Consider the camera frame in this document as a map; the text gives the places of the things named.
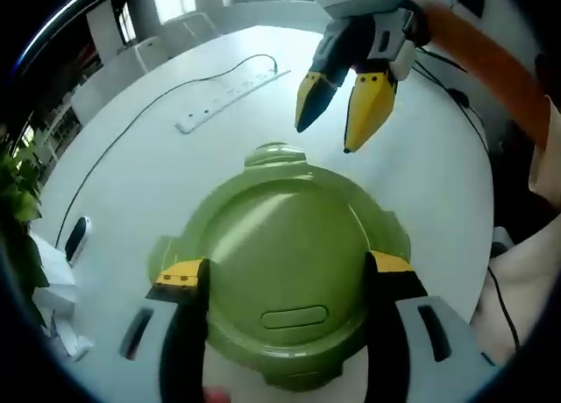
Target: black cable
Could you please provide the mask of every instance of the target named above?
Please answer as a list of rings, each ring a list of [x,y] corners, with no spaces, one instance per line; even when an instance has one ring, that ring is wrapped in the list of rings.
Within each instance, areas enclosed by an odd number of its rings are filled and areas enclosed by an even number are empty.
[[[452,67],[457,68],[458,70],[461,70],[461,71],[464,72],[464,73],[467,73],[467,70],[465,70],[463,67],[461,67],[461,66],[460,66],[456,61],[454,61],[454,60],[450,60],[449,58],[444,57],[444,56],[441,55],[441,54],[433,53],[432,51],[427,51],[427,50],[425,50],[425,49],[424,49],[423,47],[421,47],[421,46],[419,46],[418,49],[419,49],[419,51],[420,51],[421,53],[423,53],[423,54],[425,54],[425,55],[428,55],[428,56],[432,57],[433,59],[440,60],[440,61],[442,61],[442,62],[444,62],[444,63],[446,63],[446,64],[449,64],[449,65],[452,66]]]
[[[72,206],[74,205],[74,202],[76,200],[76,198],[78,197],[78,194],[82,191],[82,188],[84,187],[84,185],[86,184],[86,181],[88,180],[89,176],[94,172],[94,170],[96,169],[96,167],[99,165],[99,163],[102,161],[103,158],[105,158],[105,156],[107,155],[107,153],[109,153],[109,151],[111,150],[111,148],[121,139],[122,136],[124,136],[124,134],[132,127],[133,124],[135,124],[137,122],[137,120],[147,111],[149,110],[157,101],[159,101],[161,98],[163,98],[166,95],[171,94],[172,92],[174,92],[175,90],[182,88],[184,86],[190,85],[191,83],[196,83],[198,81],[211,81],[213,79],[217,79],[219,77],[222,76],[226,76],[227,74],[233,72],[234,70],[236,70],[238,67],[242,66],[243,64],[245,64],[247,61],[254,59],[256,57],[268,57],[269,59],[271,59],[274,62],[274,72],[278,73],[279,72],[279,64],[277,63],[277,60],[269,54],[254,54],[251,55],[243,60],[241,60],[236,66],[232,67],[230,70],[227,70],[221,74],[215,74],[213,76],[210,77],[205,77],[202,79],[193,79],[191,81],[185,81],[177,86],[174,86],[173,88],[167,90],[166,92],[164,92],[161,95],[158,95],[151,103],[149,103],[148,105],[146,105],[133,119],[132,121],[129,123],[129,125],[126,126],[126,128],[123,130],[123,132],[121,134],[119,134],[117,136],[117,138],[115,140],[113,140],[111,142],[111,144],[107,147],[107,149],[105,149],[105,151],[102,153],[102,156],[99,157],[99,159],[96,161],[96,163],[91,167],[91,169],[88,171],[88,173],[86,174],[86,177],[84,178],[84,180],[82,181],[82,184],[80,184],[80,186],[78,187],[78,189],[76,190],[76,193],[74,194],[74,197],[72,198],[72,201],[70,202],[70,204],[68,205],[67,211],[64,214],[64,218],[62,219],[62,224],[60,225],[60,229],[59,229],[59,234],[56,237],[56,243],[54,244],[54,248],[57,248],[59,246],[59,241],[60,241],[60,234],[62,233],[62,229],[64,228],[64,224],[67,220],[68,217],[68,213],[70,213],[70,209],[72,208]]]
[[[507,306],[505,305],[505,301],[502,299],[502,293],[501,293],[501,287],[499,286],[499,281],[495,277],[493,271],[491,270],[491,267],[487,267],[487,271],[489,272],[489,275],[491,275],[491,279],[493,280],[494,287],[497,289],[497,297],[499,298],[499,304],[501,305],[502,313],[505,315],[505,318],[507,319],[508,327],[510,328],[510,332],[512,333],[512,337],[515,341],[515,350],[516,353],[518,353],[518,350],[520,350],[520,339],[518,338],[518,332],[516,331],[515,324],[512,322],[512,319],[510,318],[510,314],[507,311]]]
[[[413,69],[418,74],[420,74],[422,77],[428,79],[429,81],[432,81],[432,82],[436,83],[436,85],[438,85],[442,89],[444,89],[448,93],[448,95],[450,95],[450,98],[452,98],[452,100],[457,104],[457,106],[459,106],[459,108],[464,113],[465,118],[467,118],[467,120],[470,122],[470,125],[473,127],[473,129],[477,133],[477,135],[479,137],[479,140],[481,141],[481,144],[485,148],[485,150],[487,152],[487,156],[488,156],[489,151],[486,148],[485,141],[483,140],[483,137],[481,137],[481,134],[479,133],[479,131],[475,128],[475,124],[473,123],[472,119],[467,115],[467,112],[465,112],[464,106],[462,106],[462,104],[455,97],[455,95],[451,94],[450,89],[446,88],[445,85],[443,85],[443,83],[440,82],[437,79],[437,77],[435,75],[433,75],[425,66],[423,66],[418,61],[416,61],[415,63],[418,66],[420,66],[423,69],[424,72],[426,72],[426,74],[425,74],[425,73],[421,72],[418,68],[413,67]],[[470,110],[473,110],[470,105],[468,105],[466,108],[469,108]],[[481,118],[481,116],[475,111],[474,111],[474,113],[478,117],[478,119],[481,121],[481,123],[483,124],[483,119]],[[507,306],[505,305],[505,301],[502,299],[502,293],[501,293],[501,287],[499,286],[499,281],[494,276],[494,273],[493,273],[493,271],[491,270],[490,267],[487,267],[487,270],[489,271],[489,274],[491,275],[491,279],[493,279],[494,286],[497,290],[497,297],[499,298],[499,304],[501,305],[502,313],[504,314],[505,318],[507,319],[508,327],[510,328],[510,332],[512,333],[512,337],[515,341],[515,350],[516,350],[516,352],[518,352],[518,350],[520,349],[520,339],[518,338],[518,332],[516,331],[515,324],[512,322],[512,319],[510,318],[510,314],[508,313]]]
[[[481,136],[481,133],[479,133],[479,130],[477,130],[477,127],[475,127],[475,124],[473,123],[473,120],[470,118],[470,116],[467,114],[467,112],[465,111],[464,106],[462,105],[462,103],[458,100],[458,98],[451,93],[451,90],[456,90],[456,89],[448,89],[445,87],[445,85],[443,85],[443,83],[438,80],[438,78],[433,75],[429,69],[427,69],[423,64],[421,64],[419,61],[416,61],[415,64],[417,66],[419,66],[425,73],[421,72],[418,68],[413,67],[413,70],[415,70],[418,74],[420,74],[421,76],[423,76],[424,78],[432,81],[433,83],[436,83],[436,85],[438,85],[440,88],[444,89],[444,91],[450,96],[450,98],[452,99],[452,101],[454,101],[456,103],[456,105],[460,108],[460,110],[464,113],[465,118],[467,119],[467,121],[469,122],[469,124],[471,125],[471,127],[473,128],[473,130],[475,131],[475,134],[477,134],[479,141],[481,142],[481,144],[483,145],[483,148],[485,149],[485,152],[487,154],[487,156],[489,155],[489,150],[487,149],[485,140],[483,139],[483,137]]]

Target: pot lid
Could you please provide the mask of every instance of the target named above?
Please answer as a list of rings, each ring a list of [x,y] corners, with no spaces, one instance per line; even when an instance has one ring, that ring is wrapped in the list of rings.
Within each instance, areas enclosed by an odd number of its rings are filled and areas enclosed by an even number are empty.
[[[301,150],[269,144],[212,192],[180,237],[161,238],[149,272],[154,281],[178,261],[209,258],[210,343],[252,368],[290,374],[303,358],[313,371],[350,356],[325,360],[356,340],[372,249],[409,259],[394,214],[346,178],[308,165]]]

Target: round table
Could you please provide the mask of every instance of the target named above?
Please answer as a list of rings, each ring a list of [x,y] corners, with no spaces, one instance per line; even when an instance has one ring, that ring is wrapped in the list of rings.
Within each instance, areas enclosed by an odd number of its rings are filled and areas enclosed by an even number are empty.
[[[412,73],[400,84],[394,113],[357,153],[343,153],[351,72],[327,111],[305,132],[294,127],[296,92],[321,35],[253,27],[214,39],[156,68],[110,102],[68,147],[41,195],[43,218],[33,231],[54,244],[67,206],[89,169],[156,96],[191,79],[222,73],[255,53],[272,54],[280,71],[188,135],[175,125],[219,103],[240,82],[272,68],[256,58],[224,77],[190,84],[153,105],[91,174],[62,231],[79,216],[93,232],[74,273],[80,291],[73,324],[95,347],[68,369],[111,402],[159,401],[158,361],[173,305],[154,302],[137,357],[119,355],[124,334],[150,288],[148,254],[158,237],[178,235],[198,204],[244,167],[260,145],[301,147],[311,165],[355,181],[409,233],[412,264],[429,294],[441,296],[469,321],[486,274],[493,232],[493,183],[473,128],[442,89]],[[234,401],[364,401],[366,351],[344,375],[320,390],[291,394],[268,387],[257,372],[207,346],[204,383],[229,389]]]

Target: power strip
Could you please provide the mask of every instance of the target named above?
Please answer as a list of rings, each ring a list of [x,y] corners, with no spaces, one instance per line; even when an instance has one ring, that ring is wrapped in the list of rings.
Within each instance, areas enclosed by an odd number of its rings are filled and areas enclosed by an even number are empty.
[[[184,117],[179,123],[175,124],[175,128],[181,134],[190,134],[209,121],[213,116],[228,108],[235,101],[239,101],[243,97],[251,94],[251,92],[267,85],[267,83],[276,81],[289,73],[290,70],[279,73],[275,73],[271,70],[266,73],[257,74],[255,77],[243,81],[234,88],[228,88],[220,98],[213,100],[211,105],[206,107],[202,106],[200,111],[189,113],[187,117]]]

